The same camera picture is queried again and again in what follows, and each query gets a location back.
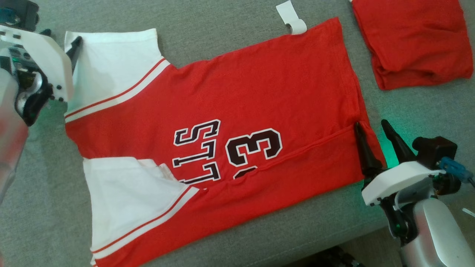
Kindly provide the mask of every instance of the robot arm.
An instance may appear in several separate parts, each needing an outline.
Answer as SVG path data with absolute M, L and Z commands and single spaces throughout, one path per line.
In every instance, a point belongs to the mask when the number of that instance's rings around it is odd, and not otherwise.
M 0 204 L 32 126 L 49 99 L 68 101 L 82 39 L 65 53 L 49 36 L 33 32 L 38 6 L 27 0 L 0 0 Z
M 389 230 L 401 241 L 404 267 L 475 266 L 475 257 L 457 222 L 438 195 L 459 191 L 461 181 L 473 184 L 473 174 L 453 161 L 457 145 L 443 137 L 417 138 L 415 155 L 388 121 L 381 122 L 399 165 L 384 170 L 355 125 L 366 205 L 379 205 Z

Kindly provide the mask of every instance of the gray fabric surface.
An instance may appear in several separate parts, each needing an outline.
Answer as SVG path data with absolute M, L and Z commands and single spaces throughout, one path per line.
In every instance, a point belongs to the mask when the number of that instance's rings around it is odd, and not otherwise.
M 287 33 L 275 5 L 284 0 L 37 0 L 39 29 L 59 43 L 66 30 L 138 31 L 157 28 L 159 47 L 178 67 Z M 475 40 L 475 5 L 461 0 Z M 308 27 L 340 17 L 373 128 L 389 165 L 396 159 L 379 121 L 388 119 L 406 140 L 442 135 L 459 145 L 457 159 L 475 170 L 475 80 L 380 91 L 346 0 L 294 0 Z M 87 266 L 91 211 L 82 160 L 64 131 L 65 104 L 45 109 L 22 155 L 15 182 L 0 207 L 0 251 L 6 266 Z M 279 266 L 385 225 L 378 208 L 365 207 L 361 185 L 312 198 L 195 242 L 147 266 Z

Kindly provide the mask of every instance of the blue cable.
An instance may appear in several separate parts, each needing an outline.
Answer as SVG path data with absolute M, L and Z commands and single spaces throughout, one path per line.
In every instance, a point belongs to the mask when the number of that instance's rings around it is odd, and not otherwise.
M 11 9 L 0 9 L 0 23 L 15 24 L 15 11 Z
M 462 183 L 470 183 L 475 188 L 475 181 L 473 180 L 474 174 L 468 171 L 462 164 L 451 158 L 443 157 L 438 166 L 440 169 L 457 177 Z

